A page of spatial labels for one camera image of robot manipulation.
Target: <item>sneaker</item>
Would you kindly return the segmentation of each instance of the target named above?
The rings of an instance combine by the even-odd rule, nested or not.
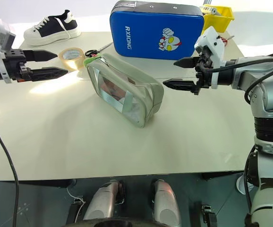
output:
[[[39,24],[26,30],[24,39],[29,45],[40,46],[80,34],[77,22],[67,9],[62,15],[45,17]]]

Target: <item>scissors blade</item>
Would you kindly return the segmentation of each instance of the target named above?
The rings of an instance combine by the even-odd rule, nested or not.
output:
[[[111,42],[110,44],[107,44],[106,46],[100,48],[99,50],[97,50],[97,52],[100,52],[100,51],[106,49],[106,48],[109,47],[111,44],[113,44],[113,42]]]

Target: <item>white table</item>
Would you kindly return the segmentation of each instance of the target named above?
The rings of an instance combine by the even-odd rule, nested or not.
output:
[[[97,49],[111,41],[110,33],[82,33],[68,41],[37,48],[23,43],[21,48],[58,54],[68,47]],[[106,51],[116,54],[113,46]],[[230,40],[225,59],[240,56],[242,53]],[[193,69],[173,66],[174,61],[119,57],[160,82],[195,77]],[[28,65],[33,69],[63,67],[58,58]],[[243,169],[254,136],[254,121],[243,92],[223,86],[202,89],[199,96],[194,96],[164,89],[159,112],[139,129],[98,97],[85,70],[51,81],[0,81],[0,135],[19,179]],[[0,147],[0,180],[12,179]]]

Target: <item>white shoe sole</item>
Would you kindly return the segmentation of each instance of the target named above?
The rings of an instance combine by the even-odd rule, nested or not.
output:
[[[70,35],[70,39],[81,35],[81,31],[79,30],[78,27],[68,30],[67,32]],[[57,40],[69,39],[69,35],[67,34],[67,32],[62,31],[62,32],[57,32],[57,33],[45,36],[45,37],[27,38],[25,39],[25,41],[27,44],[31,46],[41,46],[41,45],[51,44]]]

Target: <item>packing tape roll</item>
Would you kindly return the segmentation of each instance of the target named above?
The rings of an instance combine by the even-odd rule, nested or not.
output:
[[[83,51],[76,47],[63,50],[59,53],[58,57],[68,70],[78,70],[82,68],[85,59]]]

